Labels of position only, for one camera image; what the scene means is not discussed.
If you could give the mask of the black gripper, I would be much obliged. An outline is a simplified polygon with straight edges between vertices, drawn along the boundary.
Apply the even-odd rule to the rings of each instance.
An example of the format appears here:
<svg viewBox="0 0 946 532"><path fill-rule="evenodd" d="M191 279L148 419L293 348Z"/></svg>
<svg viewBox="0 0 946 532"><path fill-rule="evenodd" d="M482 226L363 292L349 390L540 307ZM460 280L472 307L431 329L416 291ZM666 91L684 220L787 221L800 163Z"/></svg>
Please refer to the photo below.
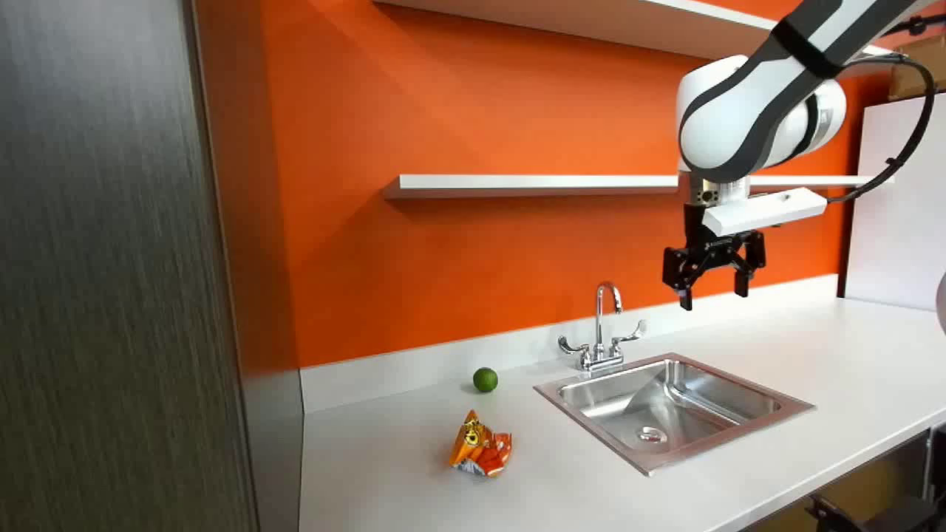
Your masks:
<svg viewBox="0 0 946 532"><path fill-rule="evenodd" d="M686 205L684 206L684 249L663 252L663 280L669 286L681 286L678 299L684 311L691 311L691 285L715 265L732 265L732 292L749 299L752 279L765 265L765 239L759 231L744 231L732 236L715 236L700 226L703 211Z"/></svg>

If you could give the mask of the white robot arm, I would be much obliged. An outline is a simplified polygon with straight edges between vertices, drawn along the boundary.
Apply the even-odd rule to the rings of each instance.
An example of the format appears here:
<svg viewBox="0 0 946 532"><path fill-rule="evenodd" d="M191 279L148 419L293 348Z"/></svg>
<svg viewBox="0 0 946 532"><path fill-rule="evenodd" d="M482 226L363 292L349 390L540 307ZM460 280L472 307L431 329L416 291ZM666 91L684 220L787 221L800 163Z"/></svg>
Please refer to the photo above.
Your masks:
<svg viewBox="0 0 946 532"><path fill-rule="evenodd" d="M697 279L718 265L729 265L732 292L749 295L753 273L765 265L762 231L830 206L830 197L805 187L753 196L749 177L837 135L845 122L845 91L837 82L842 70L905 66L926 82L923 113L905 149L876 177L845 192L845 202L877 190L913 158L935 113L935 78L916 59L862 56L862 48L916 10L920 0L800 0L752 56L715 59L681 79L686 245L663 252L663 285L678 292L684 311L691 307Z"/></svg>

